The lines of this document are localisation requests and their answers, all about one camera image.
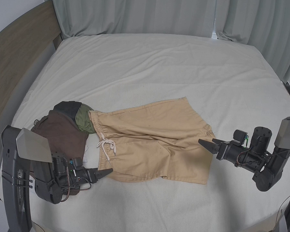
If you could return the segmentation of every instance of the fitted sheet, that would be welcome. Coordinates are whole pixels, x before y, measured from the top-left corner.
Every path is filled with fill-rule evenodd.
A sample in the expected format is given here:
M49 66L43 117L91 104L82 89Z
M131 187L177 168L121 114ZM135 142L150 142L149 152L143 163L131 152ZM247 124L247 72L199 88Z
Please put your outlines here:
M185 96L218 139L232 139L235 129L252 136L256 126L270 128L270 152L281 120L290 116L290 96L253 46L183 35L112 34L64 40L12 126L31 129L60 101L111 112ZM98 166L98 141L89 135L85 167ZM274 214L290 195L290 159L267 192L256 188L252 176L213 157L206 185L103 178L57 205L31 189L31 217L64 232L240 231Z

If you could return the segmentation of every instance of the brown garment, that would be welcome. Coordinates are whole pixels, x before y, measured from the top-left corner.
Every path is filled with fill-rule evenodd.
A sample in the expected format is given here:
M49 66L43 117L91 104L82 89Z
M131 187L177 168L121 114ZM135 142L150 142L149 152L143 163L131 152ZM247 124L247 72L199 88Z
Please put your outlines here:
M83 159L88 132L80 131L69 116L50 110L47 116L32 127L31 131L48 139L52 153L64 153L67 160L76 157ZM76 195L78 192L70 191L70 195Z
M215 136L187 98L89 115L100 140L103 134L116 146L115 156L110 144L104 144L109 162L100 146L99 169L113 168L108 177L138 182L162 176L206 184L212 154L198 140Z

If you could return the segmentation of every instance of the white drawstring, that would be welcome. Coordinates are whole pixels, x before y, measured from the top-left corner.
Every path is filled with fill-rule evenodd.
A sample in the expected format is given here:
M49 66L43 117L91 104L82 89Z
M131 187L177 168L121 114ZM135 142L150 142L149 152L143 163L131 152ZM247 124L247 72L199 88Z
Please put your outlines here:
M102 137L102 140L97 144L97 148L98 148L100 145L102 146L103 152L104 152L104 154L105 154L105 156L106 156L106 158L107 158L109 164L111 164L110 161L109 161L109 157L108 157L107 153L105 152L104 144L105 144L105 143L110 144L111 149L114 150L114 154L116 155L116 145L115 145L115 142L114 142L113 140L111 140L111 139L107 139L107 138L105 138L104 135L103 135L102 133L101 133L101 137Z

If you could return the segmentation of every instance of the bed frame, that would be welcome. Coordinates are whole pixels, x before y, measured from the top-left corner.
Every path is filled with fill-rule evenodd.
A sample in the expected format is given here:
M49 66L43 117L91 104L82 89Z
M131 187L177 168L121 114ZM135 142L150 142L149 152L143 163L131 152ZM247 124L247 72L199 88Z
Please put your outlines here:
M52 0L31 9L0 32L0 135L61 41Z

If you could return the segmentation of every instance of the gray curtain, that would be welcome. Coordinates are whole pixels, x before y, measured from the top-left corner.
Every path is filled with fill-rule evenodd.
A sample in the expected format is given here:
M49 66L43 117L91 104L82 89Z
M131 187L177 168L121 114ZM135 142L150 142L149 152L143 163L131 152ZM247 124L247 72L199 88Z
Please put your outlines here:
M53 0L64 38L101 33L211 37L216 0Z
M217 0L218 39L255 46L286 82L290 76L290 0Z

